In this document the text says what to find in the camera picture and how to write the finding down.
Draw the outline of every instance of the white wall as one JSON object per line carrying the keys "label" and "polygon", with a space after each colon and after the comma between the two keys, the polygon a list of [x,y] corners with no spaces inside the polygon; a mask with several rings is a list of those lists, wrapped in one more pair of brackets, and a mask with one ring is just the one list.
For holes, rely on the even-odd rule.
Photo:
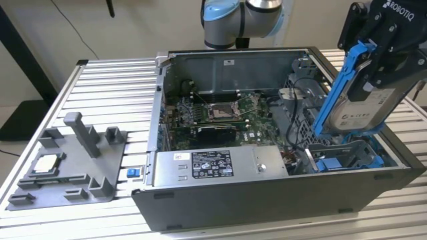
{"label": "white wall", "polygon": [[286,47],[337,49],[350,6],[357,0],[295,0]]}
{"label": "white wall", "polygon": [[0,43],[0,107],[18,106],[22,101],[41,99],[21,66]]}
{"label": "white wall", "polygon": [[[102,59],[155,57],[167,50],[205,49],[202,0],[55,0]],[[58,86],[78,60],[95,59],[50,0],[0,0],[30,49]],[[273,47],[274,39],[255,39],[251,47]]]}

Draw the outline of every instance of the robotic arm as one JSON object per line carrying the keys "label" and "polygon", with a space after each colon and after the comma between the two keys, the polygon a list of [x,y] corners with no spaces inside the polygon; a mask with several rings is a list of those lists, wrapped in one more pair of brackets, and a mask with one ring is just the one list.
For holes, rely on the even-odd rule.
{"label": "robotic arm", "polygon": [[345,65],[314,123],[318,137],[377,133],[427,78],[427,2],[374,0],[350,7],[338,47]]}

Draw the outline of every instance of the aluminum workbench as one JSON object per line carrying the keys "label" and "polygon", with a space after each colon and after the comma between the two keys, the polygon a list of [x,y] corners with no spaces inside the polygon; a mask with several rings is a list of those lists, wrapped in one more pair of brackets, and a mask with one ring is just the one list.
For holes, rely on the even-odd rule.
{"label": "aluminum workbench", "polygon": [[[345,53],[325,50],[323,54],[341,70]],[[127,168],[147,161],[149,130],[155,92],[155,59],[97,60],[78,66],[35,137],[19,158],[0,188],[0,238],[15,239],[427,239],[427,174],[402,190],[384,193],[358,213],[311,217],[287,221],[229,226],[191,231],[153,232],[130,197],[142,179],[127,179]],[[38,154],[38,135],[46,127],[58,127],[71,134],[63,117],[82,112],[83,122],[102,132],[118,126],[130,132],[117,198],[107,203],[7,211],[9,197],[17,182]],[[427,114],[405,99],[388,119],[388,125],[409,149],[427,165]]]}

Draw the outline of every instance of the sticker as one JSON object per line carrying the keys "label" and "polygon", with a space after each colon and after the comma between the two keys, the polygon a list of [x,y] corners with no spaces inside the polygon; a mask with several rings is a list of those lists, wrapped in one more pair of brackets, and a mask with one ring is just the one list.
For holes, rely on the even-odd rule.
{"label": "sticker", "polygon": [[190,160],[190,159],[191,159],[190,152],[182,152],[182,153],[174,154],[174,160]]}
{"label": "sticker", "polygon": [[365,101],[347,102],[345,106],[341,106],[343,111],[338,118],[339,129],[353,130],[365,128],[370,124],[394,91],[394,88],[376,88]]}
{"label": "sticker", "polygon": [[225,66],[235,65],[235,60],[225,60]]}
{"label": "sticker", "polygon": [[194,152],[191,163],[195,179],[234,176],[234,164],[229,150]]}

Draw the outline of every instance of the blue latch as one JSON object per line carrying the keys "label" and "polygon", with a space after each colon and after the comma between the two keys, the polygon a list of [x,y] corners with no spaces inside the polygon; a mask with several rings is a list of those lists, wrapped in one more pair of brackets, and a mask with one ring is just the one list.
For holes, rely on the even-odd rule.
{"label": "blue latch", "polygon": [[139,178],[141,175],[142,175],[142,173],[141,173],[141,170],[139,170],[138,168],[130,168],[130,169],[127,170],[126,176],[127,176],[129,179],[131,179],[131,178]]}
{"label": "blue latch", "polygon": [[315,164],[322,173],[343,167],[337,157],[321,159]]}

